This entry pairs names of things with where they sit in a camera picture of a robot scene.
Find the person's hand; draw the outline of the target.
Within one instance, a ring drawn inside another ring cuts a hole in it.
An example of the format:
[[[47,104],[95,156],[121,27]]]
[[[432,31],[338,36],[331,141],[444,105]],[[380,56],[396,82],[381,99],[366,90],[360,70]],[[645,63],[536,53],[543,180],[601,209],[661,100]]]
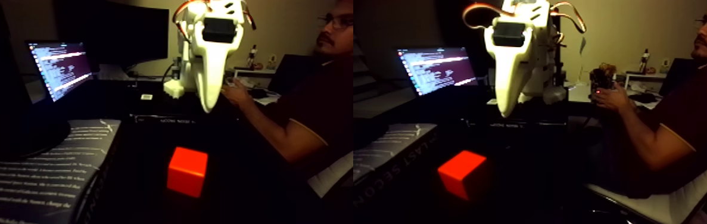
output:
[[[619,83],[614,83],[611,89],[598,87],[592,95],[598,107],[610,109],[619,113],[633,112],[634,105],[628,98],[626,90]]]

